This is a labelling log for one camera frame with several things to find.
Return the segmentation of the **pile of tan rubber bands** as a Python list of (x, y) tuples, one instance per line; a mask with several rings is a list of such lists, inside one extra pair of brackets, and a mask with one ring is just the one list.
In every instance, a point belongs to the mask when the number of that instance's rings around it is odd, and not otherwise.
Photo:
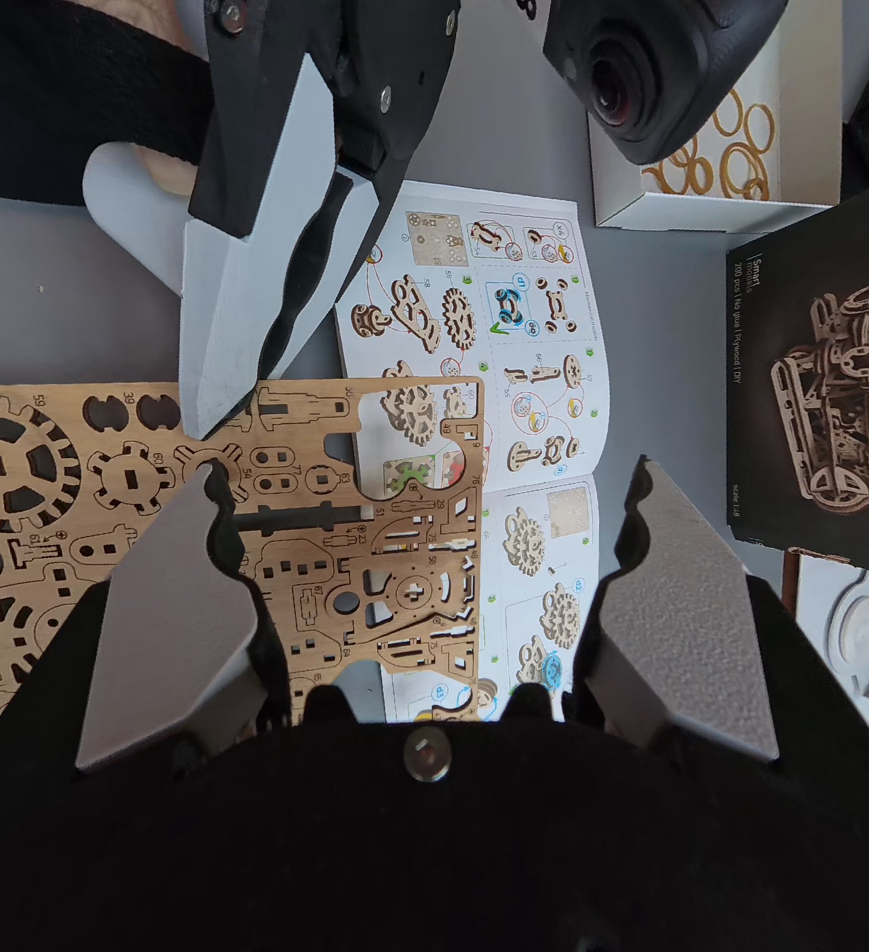
[(731, 89), (689, 142), (644, 167), (646, 189), (676, 196), (715, 196), (769, 201), (777, 121), (766, 103), (745, 104)]

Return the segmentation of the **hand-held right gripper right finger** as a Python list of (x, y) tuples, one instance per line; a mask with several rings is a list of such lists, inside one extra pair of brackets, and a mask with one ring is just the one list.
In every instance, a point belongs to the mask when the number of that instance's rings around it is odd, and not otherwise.
[(678, 727), (778, 756), (741, 561), (666, 472), (641, 457), (574, 658), (567, 719), (643, 748)]

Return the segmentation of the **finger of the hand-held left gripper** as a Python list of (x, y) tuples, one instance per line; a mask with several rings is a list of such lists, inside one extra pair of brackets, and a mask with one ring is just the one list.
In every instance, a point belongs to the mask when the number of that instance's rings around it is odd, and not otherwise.
[(290, 258), (334, 169), (333, 96), (306, 55), (250, 234), (195, 217), (184, 230), (181, 413), (191, 438), (208, 437), (255, 387)]
[(334, 172), (290, 258), (282, 307), (262, 349), (263, 378), (281, 376), (332, 310), (378, 207), (369, 179), (343, 168)]

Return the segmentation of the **wooden puzzle parts sheet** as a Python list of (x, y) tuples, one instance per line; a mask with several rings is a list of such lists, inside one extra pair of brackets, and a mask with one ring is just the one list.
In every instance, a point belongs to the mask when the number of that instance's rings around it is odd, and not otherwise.
[[(475, 690), (483, 437), (481, 385), (265, 380), (205, 441), (177, 386), (0, 387), (0, 714), (86, 590), (168, 522), (215, 464), (285, 648), (293, 718), (350, 663), (432, 673)], [(333, 436), (369, 435), (398, 397), (445, 396), (433, 434), (452, 474), (362, 491)]]

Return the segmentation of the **white cardboard box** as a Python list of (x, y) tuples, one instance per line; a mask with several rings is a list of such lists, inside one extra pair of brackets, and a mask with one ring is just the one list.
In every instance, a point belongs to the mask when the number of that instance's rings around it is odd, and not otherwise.
[(765, 233), (833, 207), (842, 167), (840, 1), (791, 1), (761, 53), (737, 80), (745, 104), (766, 103), (777, 121), (771, 199), (667, 195), (646, 187), (589, 118), (595, 219), (599, 227), (667, 232)]

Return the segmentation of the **person's left hand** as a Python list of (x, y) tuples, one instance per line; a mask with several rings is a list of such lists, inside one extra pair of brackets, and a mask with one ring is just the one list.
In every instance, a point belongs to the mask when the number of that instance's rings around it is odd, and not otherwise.
[[(106, 1), (98, 2), (97, 7), (181, 50), (195, 53), (178, 16), (175, 1)], [(197, 174), (195, 165), (139, 145), (134, 145), (133, 150), (160, 188), (181, 197), (191, 196)]]

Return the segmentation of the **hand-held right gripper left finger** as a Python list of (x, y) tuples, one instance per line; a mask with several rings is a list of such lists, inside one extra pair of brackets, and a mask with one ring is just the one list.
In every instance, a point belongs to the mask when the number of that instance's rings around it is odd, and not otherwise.
[(178, 733), (215, 754), (263, 706), (290, 721), (286, 656), (239, 571), (233, 513), (225, 467), (204, 462), (111, 573), (78, 768)]

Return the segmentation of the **white moulded tray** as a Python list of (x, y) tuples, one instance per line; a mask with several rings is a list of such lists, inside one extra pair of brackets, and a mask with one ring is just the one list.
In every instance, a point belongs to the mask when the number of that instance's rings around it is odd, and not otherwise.
[(869, 570), (802, 555), (795, 616), (869, 724)]

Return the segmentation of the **dark printed model box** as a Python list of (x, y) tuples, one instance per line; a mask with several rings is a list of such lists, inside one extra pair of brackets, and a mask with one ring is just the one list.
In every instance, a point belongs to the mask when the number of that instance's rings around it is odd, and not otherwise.
[(738, 540), (869, 569), (869, 191), (726, 257)]

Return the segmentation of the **grey desk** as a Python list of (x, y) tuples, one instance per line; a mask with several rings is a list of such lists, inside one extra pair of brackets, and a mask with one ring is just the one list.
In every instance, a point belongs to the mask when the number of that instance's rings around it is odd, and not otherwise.
[[(582, 106), (522, 25), (462, 2), (438, 110), (410, 179), (569, 199), (604, 331), (607, 443), (594, 473), (599, 569), (631, 473), (655, 459), (745, 566), (781, 591), (783, 556), (726, 524), (726, 252), (750, 235), (600, 229)], [(0, 384), (175, 379), (176, 297), (83, 208), (0, 199)]]

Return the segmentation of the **illustrated instruction booklet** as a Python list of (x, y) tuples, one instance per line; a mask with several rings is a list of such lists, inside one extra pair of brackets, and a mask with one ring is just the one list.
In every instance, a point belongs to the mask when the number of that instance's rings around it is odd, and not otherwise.
[(456, 441), (439, 427), (474, 411), (483, 382), (485, 489), (476, 681), (390, 674), (389, 720), (430, 718), (476, 697), (497, 720), (519, 684), (542, 684), (561, 718), (599, 581), (592, 472), (607, 437), (607, 357), (575, 204), (407, 182), (339, 303), (353, 377), (435, 376), (359, 411), (356, 470), (381, 498), (409, 479), (450, 486)]

